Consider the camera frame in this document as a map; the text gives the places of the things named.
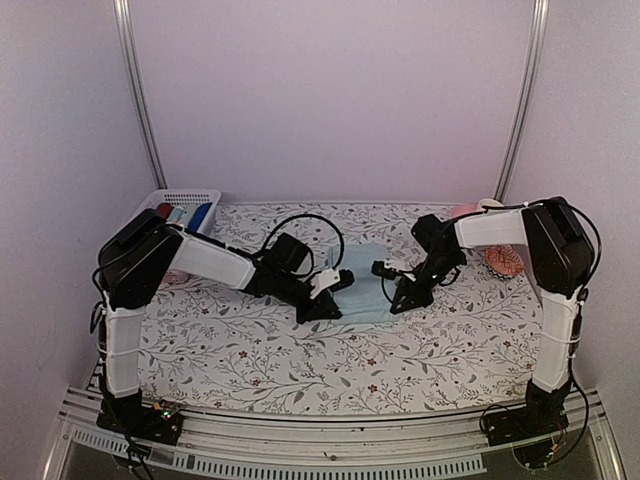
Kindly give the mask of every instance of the vent grille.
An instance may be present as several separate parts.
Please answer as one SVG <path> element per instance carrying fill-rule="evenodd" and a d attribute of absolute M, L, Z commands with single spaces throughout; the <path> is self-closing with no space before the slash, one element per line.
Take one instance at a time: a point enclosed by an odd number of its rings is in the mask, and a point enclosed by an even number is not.
<path fill-rule="evenodd" d="M 76 427 L 73 434 L 76 443 L 118 456 L 126 456 L 127 442 L 109 433 L 94 432 Z M 460 478 L 486 472 L 482 456 L 471 455 L 454 460 L 425 462 L 411 465 L 344 467 L 344 468 L 308 468 L 275 467 L 240 462 L 226 462 L 203 455 L 191 455 L 175 452 L 173 462 L 162 464 L 153 461 L 147 463 L 160 467 L 169 467 L 183 472 L 199 473 L 223 480 L 419 480 Z"/>

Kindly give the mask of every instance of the robotic arm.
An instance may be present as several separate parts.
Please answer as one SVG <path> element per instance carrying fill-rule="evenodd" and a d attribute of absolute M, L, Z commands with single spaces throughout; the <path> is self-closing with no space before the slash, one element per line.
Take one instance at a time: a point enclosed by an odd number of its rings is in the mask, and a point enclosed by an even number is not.
<path fill-rule="evenodd" d="M 141 438 L 150 435 L 154 441 L 177 441 L 179 417 L 174 416 L 172 423 L 157 422 L 162 412 L 142 407 L 137 373 L 145 307 L 167 270 L 216 280 L 256 297 L 273 295 L 296 308 L 298 323 L 340 318 L 330 291 L 351 285 L 353 274 L 330 268 L 302 281 L 294 272 L 309 253 L 307 245 L 286 233 L 271 248 L 251 255 L 168 224 L 152 209 L 134 218 L 98 254 L 97 285 L 105 303 L 100 352 L 106 402 L 98 425 L 121 433 L 128 430 Z"/>
<path fill-rule="evenodd" d="M 463 248 L 490 245 L 528 246 L 533 273 L 541 288 L 543 322 L 540 352 L 527 385 L 526 406 L 483 417 L 491 445 L 566 428 L 563 402 L 571 388 L 569 361 L 580 340 L 581 309 L 593 273 L 594 249 L 563 198 L 519 209 L 489 210 L 441 222 L 422 217 L 412 234 L 428 253 L 411 272 L 389 262 L 375 262 L 372 273 L 399 278 L 392 313 L 433 303 L 432 289 L 449 272 L 466 264 Z"/>

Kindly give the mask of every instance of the folded clothes in basket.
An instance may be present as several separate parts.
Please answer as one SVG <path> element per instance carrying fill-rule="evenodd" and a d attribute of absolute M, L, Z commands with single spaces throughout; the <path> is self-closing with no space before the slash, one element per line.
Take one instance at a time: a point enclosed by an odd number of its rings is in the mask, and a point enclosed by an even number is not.
<path fill-rule="evenodd" d="M 330 265 L 333 265 L 339 253 L 338 248 L 329 249 Z M 371 273 L 373 262 L 388 256 L 386 247 L 377 243 L 345 246 L 340 268 L 351 270 L 355 282 L 349 288 L 334 293 L 333 298 L 342 312 L 342 318 L 334 320 L 334 324 L 382 323 L 394 320 L 389 312 L 389 301 L 382 293 L 380 278 Z M 386 282 L 385 286 L 387 293 L 392 296 L 395 284 Z"/>

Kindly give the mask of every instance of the folded cloth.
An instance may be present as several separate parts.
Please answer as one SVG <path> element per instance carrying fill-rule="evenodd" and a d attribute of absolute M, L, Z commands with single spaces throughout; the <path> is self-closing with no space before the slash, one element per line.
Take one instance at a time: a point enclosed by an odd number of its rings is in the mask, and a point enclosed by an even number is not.
<path fill-rule="evenodd" d="M 340 250 L 331 248 L 328 253 L 329 264 L 333 265 Z M 388 257 L 387 249 L 377 243 L 345 246 L 344 257 L 339 268 L 351 270 L 355 282 L 350 287 L 333 294 L 333 299 L 342 312 L 342 318 L 334 320 L 334 324 L 351 325 L 394 321 L 394 316 L 389 312 L 391 305 L 382 293 L 380 277 L 371 274 L 373 262 Z M 389 296 L 393 298 L 395 283 L 385 280 L 385 288 Z"/>

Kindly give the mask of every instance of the blue cloth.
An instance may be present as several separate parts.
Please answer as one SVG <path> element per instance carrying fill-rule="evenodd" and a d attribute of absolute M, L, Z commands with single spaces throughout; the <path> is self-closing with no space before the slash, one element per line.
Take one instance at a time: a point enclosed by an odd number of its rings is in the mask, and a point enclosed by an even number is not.
<path fill-rule="evenodd" d="M 339 248 L 329 249 L 329 264 L 333 265 L 340 253 Z M 371 265 L 376 260 L 389 257 L 386 247 L 377 243 L 364 245 L 346 245 L 340 269 L 353 272 L 355 282 L 350 287 L 339 290 L 333 298 L 340 307 L 342 318 L 334 320 L 337 325 L 360 323 L 382 323 L 394 321 L 389 312 L 391 305 L 382 293 L 380 277 L 371 274 Z M 395 283 L 385 281 L 387 293 L 391 298 L 395 292 Z"/>

